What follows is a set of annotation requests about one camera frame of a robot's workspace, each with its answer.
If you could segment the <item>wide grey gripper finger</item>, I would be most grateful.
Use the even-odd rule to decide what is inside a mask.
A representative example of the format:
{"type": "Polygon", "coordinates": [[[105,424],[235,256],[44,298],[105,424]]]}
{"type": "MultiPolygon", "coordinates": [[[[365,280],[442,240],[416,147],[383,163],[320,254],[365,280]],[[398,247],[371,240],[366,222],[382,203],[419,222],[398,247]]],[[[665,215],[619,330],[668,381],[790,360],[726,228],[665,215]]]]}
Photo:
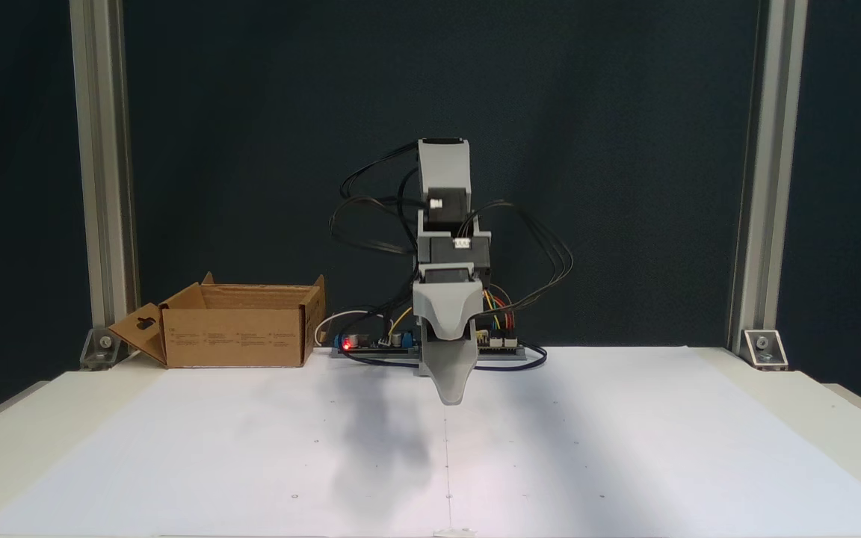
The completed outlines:
{"type": "Polygon", "coordinates": [[[480,282],[417,282],[413,285],[413,313],[421,326],[444,341],[464,338],[469,321],[483,311],[480,282]]]}

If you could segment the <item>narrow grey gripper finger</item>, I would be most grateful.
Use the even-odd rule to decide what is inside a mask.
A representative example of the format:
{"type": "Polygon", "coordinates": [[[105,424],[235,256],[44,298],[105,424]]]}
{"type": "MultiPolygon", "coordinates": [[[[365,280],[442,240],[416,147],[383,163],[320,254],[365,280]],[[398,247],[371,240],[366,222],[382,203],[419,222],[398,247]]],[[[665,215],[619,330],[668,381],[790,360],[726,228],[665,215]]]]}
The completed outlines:
{"type": "Polygon", "coordinates": [[[423,368],[446,406],[461,404],[477,361],[474,340],[430,341],[423,345],[423,368]]]}

